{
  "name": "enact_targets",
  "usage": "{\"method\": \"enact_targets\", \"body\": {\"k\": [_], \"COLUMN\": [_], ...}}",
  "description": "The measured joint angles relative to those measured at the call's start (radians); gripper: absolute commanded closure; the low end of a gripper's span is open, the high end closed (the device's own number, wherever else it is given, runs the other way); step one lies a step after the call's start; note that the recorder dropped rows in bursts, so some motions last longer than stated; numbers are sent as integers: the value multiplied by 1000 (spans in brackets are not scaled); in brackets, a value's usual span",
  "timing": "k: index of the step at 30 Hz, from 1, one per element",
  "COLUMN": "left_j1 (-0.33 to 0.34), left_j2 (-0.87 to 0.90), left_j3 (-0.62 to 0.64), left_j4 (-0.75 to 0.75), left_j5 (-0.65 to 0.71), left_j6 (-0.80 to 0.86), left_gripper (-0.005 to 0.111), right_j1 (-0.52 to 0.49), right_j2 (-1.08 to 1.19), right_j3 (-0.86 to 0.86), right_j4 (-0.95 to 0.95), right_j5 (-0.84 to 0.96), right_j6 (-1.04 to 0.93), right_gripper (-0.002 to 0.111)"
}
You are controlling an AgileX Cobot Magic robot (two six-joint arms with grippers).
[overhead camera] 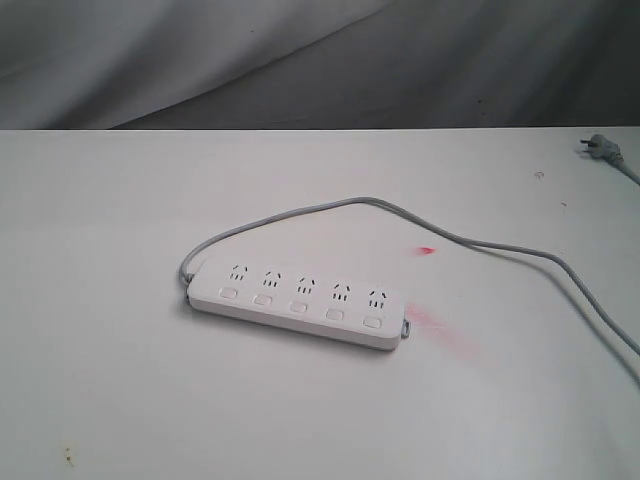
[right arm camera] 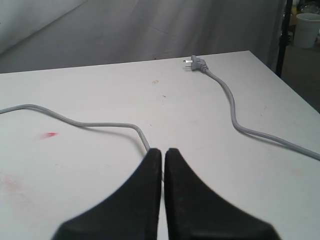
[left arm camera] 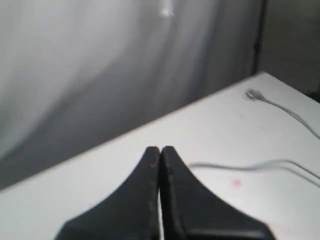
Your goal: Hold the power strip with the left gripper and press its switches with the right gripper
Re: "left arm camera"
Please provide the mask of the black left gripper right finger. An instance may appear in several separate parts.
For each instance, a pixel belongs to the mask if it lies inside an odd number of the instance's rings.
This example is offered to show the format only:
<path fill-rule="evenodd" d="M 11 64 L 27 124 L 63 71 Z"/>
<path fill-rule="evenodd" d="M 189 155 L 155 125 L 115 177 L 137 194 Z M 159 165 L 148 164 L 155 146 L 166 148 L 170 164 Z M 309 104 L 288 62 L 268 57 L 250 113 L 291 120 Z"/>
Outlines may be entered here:
<path fill-rule="evenodd" d="M 162 149 L 159 193 L 166 240 L 273 240 L 268 226 L 206 188 L 172 146 Z"/>

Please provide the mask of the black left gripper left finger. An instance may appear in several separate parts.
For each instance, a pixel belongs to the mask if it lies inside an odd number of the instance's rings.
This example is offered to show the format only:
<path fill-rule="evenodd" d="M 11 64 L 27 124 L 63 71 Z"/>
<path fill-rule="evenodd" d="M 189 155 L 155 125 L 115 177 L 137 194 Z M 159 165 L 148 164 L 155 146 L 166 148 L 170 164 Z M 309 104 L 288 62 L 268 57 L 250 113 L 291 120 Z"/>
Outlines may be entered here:
<path fill-rule="evenodd" d="M 57 240 L 158 240 L 160 150 L 145 149 L 129 177 L 109 197 L 68 220 Z"/>

